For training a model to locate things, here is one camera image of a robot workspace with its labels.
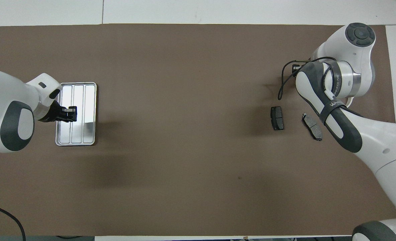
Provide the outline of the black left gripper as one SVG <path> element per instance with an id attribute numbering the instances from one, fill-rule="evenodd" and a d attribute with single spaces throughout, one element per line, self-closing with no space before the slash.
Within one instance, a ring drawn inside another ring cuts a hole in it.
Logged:
<path id="1" fill-rule="evenodd" d="M 46 115 L 38 119 L 40 122 L 76 122 L 77 121 L 77 107 L 70 106 L 65 108 L 61 106 L 56 100 L 52 102 Z"/>

